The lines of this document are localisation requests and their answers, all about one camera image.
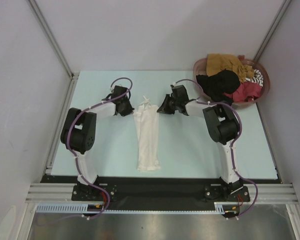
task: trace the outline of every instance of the brown cloth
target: brown cloth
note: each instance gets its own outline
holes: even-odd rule
[[[216,75],[222,70],[231,70],[235,72],[241,83],[246,78],[253,78],[255,72],[252,66],[243,65],[239,58],[231,54],[209,54],[206,62],[206,74],[210,77]]]

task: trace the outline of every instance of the red cloth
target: red cloth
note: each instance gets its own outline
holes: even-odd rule
[[[253,101],[261,96],[262,87],[254,82],[245,81],[238,89],[232,93],[224,93],[225,96],[232,98],[235,103]]]

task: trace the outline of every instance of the white table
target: white table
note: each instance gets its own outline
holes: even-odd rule
[[[146,96],[160,106],[170,84],[180,79],[193,79],[192,71],[82,71],[70,107],[84,109],[110,93],[110,84],[120,77],[133,81],[131,104],[137,107]],[[129,87],[127,80],[117,82]],[[190,98],[198,96],[191,82],[183,82]],[[250,179],[277,179],[271,152],[256,105],[238,110],[243,132],[237,141],[237,168]],[[194,116],[160,114],[158,160],[161,169],[137,170],[138,140],[132,115],[113,116],[97,123],[93,148],[89,151],[99,176],[219,178],[221,172],[218,145],[208,134],[205,120]],[[65,145],[59,144],[52,175],[76,176],[74,158]]]

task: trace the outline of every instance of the pink basket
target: pink basket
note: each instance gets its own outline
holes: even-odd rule
[[[263,87],[261,89],[261,96],[253,101],[245,101],[245,102],[234,102],[232,105],[234,106],[238,106],[238,107],[244,107],[244,106],[249,106],[251,104],[254,104],[258,101],[261,100],[261,98],[264,98],[269,90],[270,90],[270,79],[268,76],[267,71],[265,70],[264,66],[262,66],[260,63],[251,60],[251,59],[246,59],[246,58],[242,58],[240,59],[240,61],[242,62],[242,64],[244,65],[250,65],[252,66],[253,69],[257,69],[261,72],[262,76],[263,76]],[[207,58],[202,58],[200,60],[198,60],[193,67],[193,77],[194,80],[197,81],[197,75],[207,75],[206,73],[206,69],[207,69]],[[203,93],[203,97],[205,97],[206,99],[211,99],[208,95],[206,95],[205,93]]]

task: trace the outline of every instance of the white wall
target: white wall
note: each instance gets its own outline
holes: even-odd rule
[[[191,70],[208,53],[253,58],[283,0],[37,0],[79,70]]]
[[[260,62],[271,80],[261,113],[279,171],[300,202],[300,0],[292,2]]]
[[[0,217],[43,170],[69,79],[25,0],[0,0]]]

